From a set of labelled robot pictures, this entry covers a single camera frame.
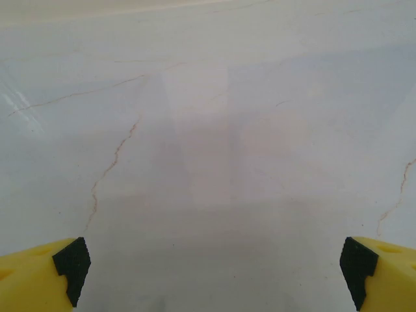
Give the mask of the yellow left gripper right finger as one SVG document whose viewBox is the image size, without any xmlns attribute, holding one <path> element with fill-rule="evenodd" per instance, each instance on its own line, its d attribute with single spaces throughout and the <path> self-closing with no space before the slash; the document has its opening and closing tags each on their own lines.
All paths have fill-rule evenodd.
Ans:
<svg viewBox="0 0 416 312">
<path fill-rule="evenodd" d="M 339 264 L 357 311 L 415 311 L 415 250 L 347 237 Z"/>
</svg>

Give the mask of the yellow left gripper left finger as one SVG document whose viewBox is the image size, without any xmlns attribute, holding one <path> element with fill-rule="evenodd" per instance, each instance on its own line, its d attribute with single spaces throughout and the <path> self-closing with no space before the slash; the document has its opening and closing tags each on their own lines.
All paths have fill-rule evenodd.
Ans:
<svg viewBox="0 0 416 312">
<path fill-rule="evenodd" d="M 73 311 L 91 265 L 83 237 L 1 257 L 1 311 Z"/>
</svg>

